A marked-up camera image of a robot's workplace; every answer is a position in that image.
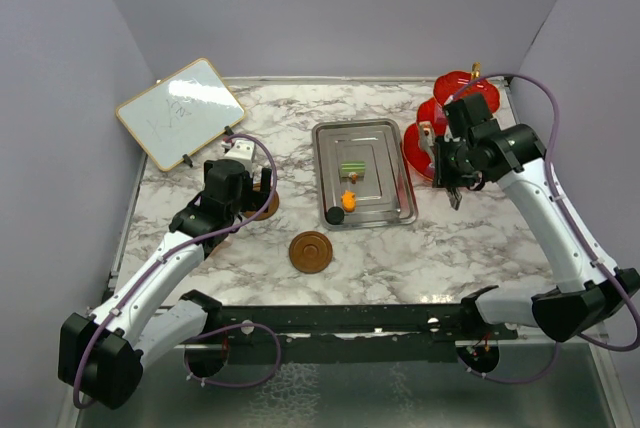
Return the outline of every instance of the gray floor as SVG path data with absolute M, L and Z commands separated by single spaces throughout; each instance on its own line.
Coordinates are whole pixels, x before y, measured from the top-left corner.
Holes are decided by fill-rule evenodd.
M 523 376 L 545 365 L 548 345 L 503 348 L 496 374 Z M 96 406 L 80 427 L 612 427 L 589 348 L 562 348 L 554 372 L 531 385 L 479 380 L 458 364 L 426 362 L 285 365 L 249 390 L 201 388 L 187 382 L 174 350 L 116 411 Z M 266 367 L 228 367 L 227 381 L 248 381 Z

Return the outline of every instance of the red dish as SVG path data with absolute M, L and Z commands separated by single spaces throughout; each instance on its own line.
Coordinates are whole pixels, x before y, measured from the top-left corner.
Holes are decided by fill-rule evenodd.
M 447 131 L 447 117 L 444 115 L 442 107 L 438 105 L 435 98 L 429 98 L 420 105 L 417 120 L 418 123 L 421 121 L 430 121 L 436 136 L 444 135 L 444 132 Z
M 429 166 L 429 164 L 431 163 L 431 158 L 429 158 L 429 155 L 427 155 L 420 149 L 418 142 L 418 127 L 415 123 L 411 123 L 409 125 L 409 128 L 407 128 L 407 130 L 404 132 L 402 154 L 407 160 L 407 163 L 409 163 L 420 176 L 428 181 L 431 181 L 433 179 L 435 170 L 432 166 Z
M 447 99 L 456 93 L 460 88 L 471 81 L 471 73 L 466 71 L 452 71 L 439 77 L 433 86 L 433 96 L 440 105 L 444 105 Z M 482 93 L 491 113 L 495 113 L 500 108 L 500 92 L 486 80 L 480 81 L 465 90 L 461 97 L 471 93 Z

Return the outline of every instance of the gray wall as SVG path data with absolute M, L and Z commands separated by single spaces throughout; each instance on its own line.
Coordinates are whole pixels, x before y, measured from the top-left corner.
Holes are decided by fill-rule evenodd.
M 560 102 L 558 176 L 595 236 L 622 267 L 640 264 L 640 0 L 558 0 L 521 71 L 544 80 Z M 546 138 L 548 102 L 514 85 L 521 119 Z M 618 314 L 608 328 L 628 343 L 635 328 Z M 640 426 L 638 354 L 616 354 Z
M 54 426 L 60 325 L 99 301 L 151 72 L 113 0 L 0 0 L 0 426 Z
M 115 0 L 158 77 L 515 70 L 556 0 Z

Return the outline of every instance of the marble table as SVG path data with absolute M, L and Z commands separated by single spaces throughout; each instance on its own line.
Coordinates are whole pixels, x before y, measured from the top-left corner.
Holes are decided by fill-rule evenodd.
M 391 118 L 400 129 L 415 120 L 432 84 L 286 84 L 231 86 L 247 110 L 235 127 L 261 139 L 277 162 L 280 208 L 230 236 L 171 293 L 165 305 L 198 289 L 224 304 L 329 305 L 457 302 L 479 288 L 548 285 L 550 269 L 524 219 L 497 186 L 465 192 L 454 211 L 442 190 L 411 177 L 419 216 L 411 225 L 327 231 L 320 223 L 311 129 L 321 122 Z M 514 123 L 504 88 L 496 113 Z M 215 141 L 169 173 L 146 164 L 117 279 L 121 287 L 158 246 L 173 215 L 202 188 L 202 165 L 222 156 Z M 263 156 L 258 160 L 266 165 Z M 288 259 L 291 240 L 317 230 L 333 244 L 333 261 L 306 275 Z

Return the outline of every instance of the wooden coaster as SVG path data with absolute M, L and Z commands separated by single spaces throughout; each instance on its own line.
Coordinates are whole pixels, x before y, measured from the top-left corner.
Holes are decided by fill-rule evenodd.
M 333 258 L 333 247 L 329 238 L 317 231 L 305 231 L 296 236 L 289 245 L 289 259 L 303 273 L 318 273 L 324 270 Z
M 260 190 L 260 183 L 256 183 L 253 185 L 253 191 L 258 191 L 258 190 Z M 278 192 L 276 191 L 276 194 L 273 197 L 273 200 L 271 200 L 271 204 L 269 205 L 269 208 L 267 208 L 267 211 L 265 211 L 258 218 L 256 218 L 256 221 L 262 221 L 262 220 L 266 220 L 267 218 L 271 218 L 275 214 L 275 212 L 278 211 L 279 207 L 280 207 L 280 197 L 278 196 Z M 244 216 L 245 218 L 249 218 L 254 213 L 255 211 L 245 211 L 244 213 L 242 213 L 242 216 Z

